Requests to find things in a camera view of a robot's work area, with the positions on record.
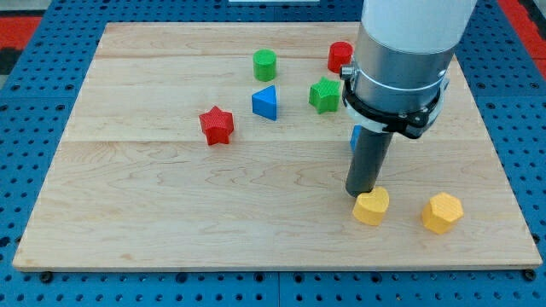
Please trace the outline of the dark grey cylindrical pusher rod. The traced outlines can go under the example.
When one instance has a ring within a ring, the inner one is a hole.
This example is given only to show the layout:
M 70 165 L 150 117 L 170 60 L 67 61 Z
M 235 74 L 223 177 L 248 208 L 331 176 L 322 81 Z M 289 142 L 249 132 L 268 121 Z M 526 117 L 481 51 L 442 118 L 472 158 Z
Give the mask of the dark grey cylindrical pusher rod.
M 346 192 L 353 197 L 370 192 L 392 140 L 392 133 L 376 133 L 362 127 L 346 178 Z

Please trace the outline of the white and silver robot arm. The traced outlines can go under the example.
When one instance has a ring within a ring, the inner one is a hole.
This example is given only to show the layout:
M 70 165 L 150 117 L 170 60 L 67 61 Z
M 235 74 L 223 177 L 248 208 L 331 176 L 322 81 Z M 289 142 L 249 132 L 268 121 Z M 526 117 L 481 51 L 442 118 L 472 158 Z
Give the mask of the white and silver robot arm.
M 393 135 L 420 138 L 444 104 L 446 73 L 477 0 L 366 0 L 342 102 L 361 130 L 346 179 L 357 197 L 375 185 Z

